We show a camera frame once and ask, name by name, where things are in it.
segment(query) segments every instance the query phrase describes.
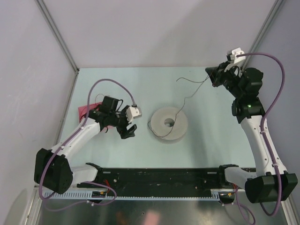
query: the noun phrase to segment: light blue table surface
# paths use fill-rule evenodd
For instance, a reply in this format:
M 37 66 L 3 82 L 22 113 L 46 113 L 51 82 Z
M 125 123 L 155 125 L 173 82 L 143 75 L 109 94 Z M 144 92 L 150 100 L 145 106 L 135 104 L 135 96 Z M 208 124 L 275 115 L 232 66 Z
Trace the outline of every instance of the light blue table surface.
M 178 143 L 161 143 L 149 131 L 147 122 L 159 108 L 181 108 L 184 97 L 190 96 L 199 84 L 179 77 L 201 81 L 207 74 L 204 67 L 135 67 L 82 68 L 66 116 L 61 138 L 65 139 L 78 126 L 78 107 L 87 104 L 87 96 L 95 81 L 114 79 L 133 94 L 142 109 L 136 119 L 138 129 L 134 138 L 122 140 L 116 129 L 93 137 L 71 160 L 71 165 L 86 162 L 101 167 L 142 168 L 198 168 L 237 164 L 255 167 L 247 137 L 231 113 L 233 96 L 224 88 L 213 88 L 208 79 L 192 99 L 187 99 L 183 112 L 188 119 L 188 130 Z M 99 83 L 91 96 L 97 94 L 124 99 L 131 105 L 128 94 L 112 82 Z

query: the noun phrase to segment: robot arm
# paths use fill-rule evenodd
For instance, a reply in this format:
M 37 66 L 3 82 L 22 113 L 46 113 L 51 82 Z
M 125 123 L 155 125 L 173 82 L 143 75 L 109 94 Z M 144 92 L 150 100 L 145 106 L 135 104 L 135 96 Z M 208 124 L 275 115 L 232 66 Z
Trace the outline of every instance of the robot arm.
M 55 156 L 47 170 L 43 182 L 44 187 L 58 194 L 63 194 L 71 185 L 85 181 L 93 181 L 98 173 L 97 165 L 87 163 L 82 166 L 70 167 L 69 162 L 87 141 L 107 126 L 116 127 L 121 139 L 135 136 L 134 132 L 137 129 L 136 124 L 128 130 L 127 126 L 131 124 L 135 118 L 141 117 L 141 109 L 137 106 L 127 105 L 121 112 L 118 112 L 116 110 L 118 101 L 118 99 L 105 96 L 101 105 L 89 111 L 89 117 L 86 122 L 84 123 L 84 120 L 82 120 L 75 129 L 75 131 L 78 129 L 80 129 L 80 131 L 75 135 L 73 132 L 67 138 L 69 139 L 71 137 L 66 146 L 62 146 L 64 143 L 64 141 L 62 141 L 53 146 L 51 150 L 41 149 L 36 157 L 34 181 L 36 183 L 40 182 L 41 174 L 46 163 L 58 148 L 62 149 Z
M 237 57 L 237 55 L 243 53 L 240 48 L 234 49 L 228 53 L 228 61 L 221 63 L 218 67 L 205 69 L 214 87 L 223 85 L 236 98 L 232 104 L 232 114 L 237 118 L 247 135 L 256 166 L 256 172 L 246 172 L 237 165 L 222 165 L 220 166 L 221 183 L 234 183 L 245 189 L 247 198 L 251 203 L 277 200 L 278 179 L 263 139 L 262 132 L 265 132 L 280 172 L 282 180 L 281 200 L 284 201 L 295 188 L 298 180 L 296 174 L 287 172 L 280 160 L 268 132 L 266 120 L 264 131 L 261 131 L 260 123 L 265 111 L 257 96 L 263 84 L 263 73 L 255 68 L 247 68 L 241 72 L 240 65 L 245 60 L 245 56 Z

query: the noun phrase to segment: purple cable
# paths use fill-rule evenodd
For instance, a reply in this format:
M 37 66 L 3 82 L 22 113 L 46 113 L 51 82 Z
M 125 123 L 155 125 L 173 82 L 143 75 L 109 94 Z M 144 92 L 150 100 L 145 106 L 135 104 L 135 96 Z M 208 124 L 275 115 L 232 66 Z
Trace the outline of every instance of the purple cable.
M 261 132 L 262 132 L 262 136 L 263 136 L 263 139 L 266 143 L 266 146 L 267 146 L 267 149 L 269 151 L 269 154 L 271 156 L 271 159 L 272 159 L 272 163 L 273 163 L 273 166 L 274 166 L 274 170 L 275 170 L 275 173 L 277 175 L 277 179 L 278 179 L 278 197 L 277 197 L 277 202 L 276 202 L 276 205 L 275 205 L 275 208 L 273 210 L 273 212 L 269 213 L 267 212 L 267 210 L 265 209 L 264 205 L 262 203 L 260 203 L 261 207 L 262 207 L 262 210 L 269 216 L 269 217 L 272 217 L 274 215 L 277 214 L 278 210 L 279 210 L 279 207 L 280 207 L 280 203 L 281 203 L 281 194 L 282 194 L 282 187 L 281 187 L 281 177 L 280 177 L 280 172 L 279 172 L 279 169 L 278 169 L 278 165 L 276 163 L 276 159 L 275 159 L 275 156 L 274 156 L 274 153 L 272 151 L 272 148 L 271 148 L 271 145 L 270 145 L 270 142 L 267 138 L 267 135 L 266 133 L 264 132 L 264 122 L 269 114 L 269 112 L 271 111 L 271 109 L 274 107 L 275 103 L 277 102 L 281 92 L 282 92 L 282 89 L 283 89 L 283 86 L 285 84 L 285 69 L 282 65 L 282 63 L 279 61 L 279 59 L 277 59 L 275 56 L 273 55 L 270 55 L 268 53 L 263 53 L 263 52 L 255 52 L 255 53 L 245 53 L 245 54 L 241 54 L 241 55 L 237 55 L 237 57 L 241 57 L 241 56 L 249 56 L 249 55 L 264 55 L 264 56 L 267 56 L 273 60 L 275 60 L 278 65 L 280 66 L 280 69 L 281 69 L 281 73 L 282 73 L 282 80 L 281 80 L 281 85 L 280 85 L 280 88 L 279 88 L 279 91 L 274 99 L 274 101 L 272 102 L 271 106 L 268 108 L 268 110 L 266 111 L 265 115 L 262 117 L 262 120 L 261 120 Z
M 256 219 L 254 217 L 254 214 L 253 212 L 246 206 L 246 205 L 243 205 L 241 203 L 239 203 L 239 197 L 238 197 L 238 190 L 239 190 L 239 187 L 237 186 L 235 188 L 235 198 L 236 198 L 236 203 L 234 203 L 234 205 L 237 205 L 239 207 L 239 210 L 240 210 L 240 213 L 242 214 L 244 220 L 249 224 L 249 225 L 255 225 L 256 224 Z M 253 223 L 250 223 L 250 221 L 248 220 L 248 218 L 245 216 L 245 214 L 243 213 L 241 207 L 243 207 L 246 211 L 248 211 L 252 218 L 253 218 Z
M 47 205 L 46 205 L 46 203 L 44 204 L 44 207 L 45 207 L 48 211 L 51 211 L 51 212 L 59 212 L 59 211 L 66 210 L 66 209 L 68 209 L 68 208 L 71 208 L 71 207 L 73 207 L 73 206 L 75 206 L 75 205 L 78 205 L 78 204 L 81 204 L 81 203 L 90 203 L 90 204 L 93 204 L 93 205 L 108 205 L 108 204 L 112 203 L 114 200 L 116 200 L 116 198 L 117 198 L 117 193 L 115 192 L 114 189 L 112 189 L 112 188 L 109 187 L 109 186 L 106 186 L 106 185 L 103 185 L 103 184 L 97 184 L 97 183 L 94 183 L 94 182 L 84 182 L 84 183 L 86 183 L 86 184 L 92 184 L 92 185 L 97 185 L 97 186 L 100 186 L 100 187 L 103 187 L 103 188 L 110 189 L 110 190 L 113 192 L 113 194 L 114 194 L 113 199 L 110 200 L 110 201 L 108 201 L 108 202 L 100 202 L 100 203 L 90 202 L 90 201 L 88 201 L 88 200 L 82 200 L 82 201 L 78 201 L 78 202 L 75 202 L 75 203 L 73 203 L 73 204 L 70 204 L 70 205 L 68 205 L 68 206 L 66 206 L 66 207 L 63 207 L 63 208 L 61 208 L 61 209 L 55 209 L 55 210 L 48 208 Z
M 88 94 L 88 103 L 87 103 L 87 113 L 86 113 L 86 116 L 85 116 L 85 119 L 82 123 L 82 127 L 84 127 L 84 125 L 86 124 L 86 121 L 88 120 L 88 117 L 89 117 L 89 111 L 90 111 L 90 95 L 94 89 L 94 87 L 102 82 L 102 81 L 111 81 L 117 85 L 119 85 L 121 88 L 123 88 L 131 97 L 131 100 L 132 100 L 132 104 L 133 105 L 136 105 L 135 104 L 135 100 L 132 96 L 132 94 L 128 91 L 127 88 L 125 88 L 122 84 L 120 84 L 119 82 L 115 81 L 115 80 L 112 80 L 112 79 L 100 79 L 98 81 L 96 81 L 93 86 L 91 87 L 90 91 L 89 91 L 89 94 Z M 79 131 L 81 131 L 81 128 L 78 128 L 61 146 L 65 146 L 73 137 L 75 137 Z M 38 187 L 38 193 L 39 193 L 39 197 L 42 199 L 42 200 L 47 200 L 49 198 L 51 198 L 53 195 L 54 195 L 54 192 L 49 195 L 48 197 L 43 197 L 43 190 L 42 190 L 42 186 L 43 186 L 43 182 L 44 182 L 44 179 L 45 179 L 45 176 L 46 176 L 46 172 L 51 164 L 51 162 L 53 161 L 53 159 L 55 158 L 55 156 L 58 154 L 58 152 L 62 149 L 61 146 L 53 153 L 53 155 L 50 157 L 50 159 L 48 160 L 43 172 L 42 172 L 42 176 L 41 176 L 41 180 L 39 182 L 39 187 Z

